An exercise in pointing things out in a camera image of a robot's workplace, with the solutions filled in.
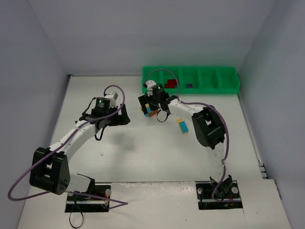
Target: white wall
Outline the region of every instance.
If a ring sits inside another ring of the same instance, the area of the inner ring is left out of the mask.
[[[67,76],[26,0],[0,1],[0,228],[17,227],[24,202],[7,192],[47,146],[57,120]],[[29,191],[29,177],[13,195]]]
[[[305,225],[305,1],[278,0],[240,69],[255,139],[294,229]]]
[[[29,0],[68,73],[239,69],[275,0]]]

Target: red block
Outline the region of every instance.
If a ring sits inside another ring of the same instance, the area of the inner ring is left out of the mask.
[[[174,84],[165,84],[165,88],[175,88]]]
[[[167,83],[170,84],[170,85],[177,85],[177,81],[175,79],[173,80],[167,80]]]

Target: green storage bin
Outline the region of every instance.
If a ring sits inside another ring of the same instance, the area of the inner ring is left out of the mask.
[[[143,87],[148,74],[155,69],[164,68],[170,70],[179,81],[181,94],[237,94],[240,81],[236,69],[230,66],[144,66],[142,70],[142,93],[146,92]],[[167,80],[173,76],[166,71],[157,71],[151,74],[148,80],[154,80],[163,85],[166,92],[177,93],[176,88],[165,88]]]

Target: blue lego brick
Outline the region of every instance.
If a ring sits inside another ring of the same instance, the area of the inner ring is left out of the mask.
[[[179,127],[183,134],[189,132],[189,129],[187,128],[185,121],[179,122]]]
[[[146,109],[147,109],[147,112],[148,112],[148,113],[147,113],[147,114],[144,114],[144,116],[145,116],[145,117],[148,117],[149,113],[151,112],[151,109],[150,109],[150,107],[147,107]]]

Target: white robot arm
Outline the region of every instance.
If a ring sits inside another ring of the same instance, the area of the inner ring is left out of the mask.
[[[147,92],[140,96],[139,102],[144,114],[147,113],[146,104],[151,111],[163,110],[167,115],[173,114],[192,121],[196,138],[206,147],[210,166],[211,183],[221,181],[224,173],[224,135],[225,128],[220,117],[212,110],[202,105],[188,105],[182,103],[177,96],[169,96],[161,84],[149,80],[146,83]],[[225,175],[223,180],[231,179]]]
[[[48,148],[39,147],[35,151],[32,164],[35,164],[50,152],[64,145],[60,152],[55,153],[31,171],[30,184],[32,186],[57,195],[63,192],[74,191],[87,192],[89,194],[93,192],[94,179],[80,174],[70,174],[68,164],[73,155],[86,141],[94,136],[97,140],[100,140],[96,137],[99,131],[102,130],[103,133],[107,126],[126,125],[130,122],[125,104],[122,105],[122,114],[115,114],[109,118],[95,121],[99,117],[112,114],[118,110],[116,106],[117,97],[118,94],[116,92],[111,92],[104,97],[93,98],[92,101],[96,99],[96,105],[92,109],[91,114],[86,114],[86,111],[89,109],[88,107],[82,113],[79,121],[76,122],[75,127],[61,140]]]

